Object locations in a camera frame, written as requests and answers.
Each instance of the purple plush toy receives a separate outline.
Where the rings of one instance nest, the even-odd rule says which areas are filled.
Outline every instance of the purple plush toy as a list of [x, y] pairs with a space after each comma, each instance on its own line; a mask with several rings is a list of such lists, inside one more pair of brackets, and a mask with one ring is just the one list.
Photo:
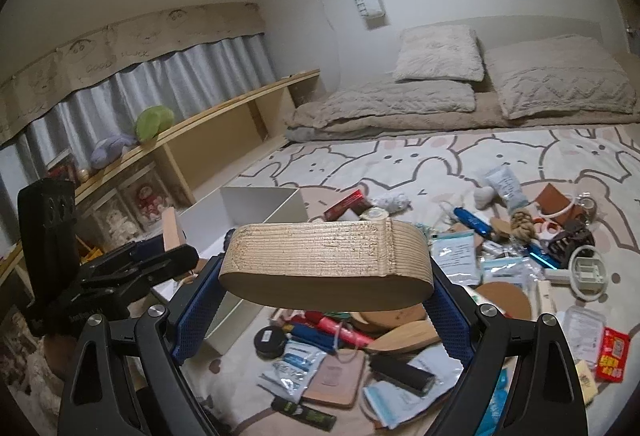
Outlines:
[[91, 153], [91, 166], [103, 169], [137, 144], [138, 140], [128, 134], [116, 134], [100, 140]]

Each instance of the metal screw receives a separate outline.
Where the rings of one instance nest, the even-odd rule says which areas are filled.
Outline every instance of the metal screw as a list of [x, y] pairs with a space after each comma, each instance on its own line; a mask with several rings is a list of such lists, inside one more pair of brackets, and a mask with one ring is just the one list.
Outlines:
[[485, 317], [495, 317], [498, 314], [498, 310], [496, 309], [496, 307], [492, 306], [491, 304], [481, 304], [480, 312]]
[[164, 315], [164, 311], [165, 308], [161, 304], [154, 304], [147, 310], [151, 317], [160, 317]]
[[86, 323], [90, 326], [97, 326], [102, 322], [102, 315], [100, 313], [94, 313], [87, 320]]
[[545, 313], [542, 315], [542, 321], [547, 326], [555, 326], [558, 324], [558, 319], [556, 319], [553, 315], [549, 315], [549, 313]]

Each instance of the open cardboard box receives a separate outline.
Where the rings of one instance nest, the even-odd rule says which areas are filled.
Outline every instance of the open cardboard box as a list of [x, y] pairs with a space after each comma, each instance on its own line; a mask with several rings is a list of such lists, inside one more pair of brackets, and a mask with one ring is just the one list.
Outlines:
[[[187, 244], [201, 259], [223, 251], [231, 228], [251, 223], [306, 223], [305, 203], [298, 189], [279, 187], [221, 187], [203, 197], [179, 216]], [[177, 283], [173, 280], [154, 288], [165, 300], [171, 299]], [[205, 336], [220, 355], [225, 354], [262, 306], [227, 293]]]

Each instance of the gray curtain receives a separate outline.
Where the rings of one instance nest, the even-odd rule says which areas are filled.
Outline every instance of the gray curtain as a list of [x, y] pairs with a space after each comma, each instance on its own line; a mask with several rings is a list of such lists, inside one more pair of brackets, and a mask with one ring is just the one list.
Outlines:
[[88, 167], [98, 141], [134, 134], [147, 107], [166, 105], [179, 122], [274, 81], [264, 37], [253, 35], [169, 53], [76, 91], [0, 149], [0, 247], [19, 237], [18, 191], [42, 177], [64, 149], [78, 167]]

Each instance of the beige pillow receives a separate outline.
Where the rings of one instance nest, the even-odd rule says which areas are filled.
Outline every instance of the beige pillow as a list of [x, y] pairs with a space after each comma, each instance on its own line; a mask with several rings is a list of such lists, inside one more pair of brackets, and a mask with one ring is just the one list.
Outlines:
[[469, 26], [420, 26], [402, 32], [396, 80], [484, 78], [476, 32]]
[[563, 35], [484, 55], [505, 118], [539, 113], [634, 111], [628, 76], [594, 38]]

